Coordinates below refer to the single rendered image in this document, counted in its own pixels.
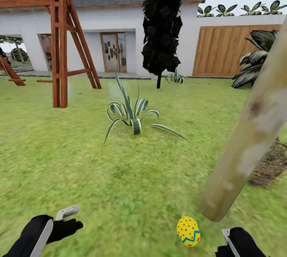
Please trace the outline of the easter egg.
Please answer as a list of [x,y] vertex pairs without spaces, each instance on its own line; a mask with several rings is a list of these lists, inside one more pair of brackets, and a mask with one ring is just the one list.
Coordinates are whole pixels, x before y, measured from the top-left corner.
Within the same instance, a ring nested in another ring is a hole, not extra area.
[[200,229],[197,222],[189,216],[178,221],[177,234],[181,242],[190,248],[195,248],[200,241]]

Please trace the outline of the wicker basket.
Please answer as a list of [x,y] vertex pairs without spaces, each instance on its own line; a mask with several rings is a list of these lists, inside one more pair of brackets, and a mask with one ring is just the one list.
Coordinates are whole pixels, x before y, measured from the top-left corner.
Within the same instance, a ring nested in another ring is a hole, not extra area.
[[[287,146],[281,143],[279,136],[275,139],[275,144],[284,147],[287,150]],[[284,160],[275,158],[276,155],[280,154],[280,150],[276,149],[274,154],[271,151],[267,151],[263,160],[257,166],[255,172],[248,179],[249,184],[255,187],[268,187],[273,180],[287,169],[287,158]]]

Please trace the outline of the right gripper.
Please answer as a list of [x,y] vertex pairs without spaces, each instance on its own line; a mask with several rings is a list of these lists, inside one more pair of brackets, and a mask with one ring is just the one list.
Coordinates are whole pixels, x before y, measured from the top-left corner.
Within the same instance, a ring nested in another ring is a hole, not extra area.
[[218,246],[216,257],[234,257],[230,250],[229,244],[227,246]]

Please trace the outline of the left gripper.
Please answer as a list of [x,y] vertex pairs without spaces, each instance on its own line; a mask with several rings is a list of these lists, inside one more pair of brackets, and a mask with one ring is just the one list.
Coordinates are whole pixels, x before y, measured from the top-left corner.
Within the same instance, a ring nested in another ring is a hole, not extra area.
[[60,224],[59,232],[52,241],[47,242],[46,244],[60,241],[65,237],[73,235],[74,233],[76,233],[77,229],[81,229],[83,227],[83,223],[80,221],[76,222],[76,219],[71,219],[68,221],[56,221],[56,222]]

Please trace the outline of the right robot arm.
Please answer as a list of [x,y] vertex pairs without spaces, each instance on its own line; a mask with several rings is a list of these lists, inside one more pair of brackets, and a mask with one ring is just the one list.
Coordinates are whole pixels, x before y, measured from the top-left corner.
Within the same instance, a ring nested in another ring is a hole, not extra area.
[[266,257],[242,227],[222,229],[227,246],[218,246],[216,257]]

